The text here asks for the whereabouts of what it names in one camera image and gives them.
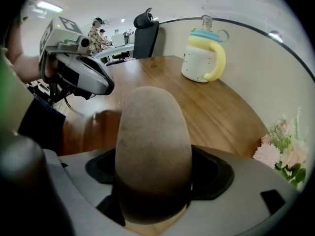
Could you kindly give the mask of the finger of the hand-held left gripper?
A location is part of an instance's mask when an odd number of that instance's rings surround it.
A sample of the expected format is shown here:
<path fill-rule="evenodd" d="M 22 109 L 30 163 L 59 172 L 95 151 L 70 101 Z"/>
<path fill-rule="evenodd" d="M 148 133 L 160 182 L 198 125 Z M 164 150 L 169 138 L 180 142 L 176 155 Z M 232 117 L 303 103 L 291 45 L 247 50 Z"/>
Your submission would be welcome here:
<path fill-rule="evenodd" d="M 114 89 L 115 83 L 108 67 L 92 56 L 74 55 L 73 70 L 79 74 L 80 89 Z"/>
<path fill-rule="evenodd" d="M 56 98 L 69 94 L 90 99 L 109 94 L 109 70 L 99 59 L 83 54 L 57 54 Z"/>

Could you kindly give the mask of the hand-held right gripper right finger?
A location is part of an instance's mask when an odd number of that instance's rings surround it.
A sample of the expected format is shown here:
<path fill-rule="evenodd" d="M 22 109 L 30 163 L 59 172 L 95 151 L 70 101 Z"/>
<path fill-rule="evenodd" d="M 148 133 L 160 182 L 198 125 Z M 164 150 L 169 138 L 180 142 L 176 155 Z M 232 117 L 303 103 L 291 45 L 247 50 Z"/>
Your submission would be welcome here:
<path fill-rule="evenodd" d="M 164 236 L 263 236 L 283 219 L 300 195 L 259 161 L 209 147 L 195 149 L 227 162 L 234 180 L 214 200 L 192 200 Z"/>

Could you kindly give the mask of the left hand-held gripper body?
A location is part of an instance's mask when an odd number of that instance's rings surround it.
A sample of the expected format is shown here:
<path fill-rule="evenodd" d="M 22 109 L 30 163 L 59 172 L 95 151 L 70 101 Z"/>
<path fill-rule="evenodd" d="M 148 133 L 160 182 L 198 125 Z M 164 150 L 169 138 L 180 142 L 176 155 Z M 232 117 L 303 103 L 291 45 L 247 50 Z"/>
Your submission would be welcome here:
<path fill-rule="evenodd" d="M 53 102 L 64 99 L 74 86 L 62 81 L 62 75 L 54 74 L 53 77 L 45 75 L 47 58 L 57 54 L 90 54 L 90 40 L 85 36 L 78 25 L 61 16 L 51 20 L 47 26 L 39 44 L 39 74 L 42 80 L 49 85 L 50 98 Z"/>

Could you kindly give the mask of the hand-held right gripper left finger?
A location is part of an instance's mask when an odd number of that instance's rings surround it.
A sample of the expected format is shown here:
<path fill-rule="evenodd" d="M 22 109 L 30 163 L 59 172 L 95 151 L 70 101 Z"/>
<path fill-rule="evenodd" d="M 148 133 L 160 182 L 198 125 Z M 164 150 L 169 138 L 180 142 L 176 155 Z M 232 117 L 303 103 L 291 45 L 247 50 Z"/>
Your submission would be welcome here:
<path fill-rule="evenodd" d="M 58 157 L 45 149 L 48 173 L 76 236 L 127 236 L 128 231 L 103 215 L 96 206 L 111 192 L 85 171 L 86 162 L 103 150 Z"/>

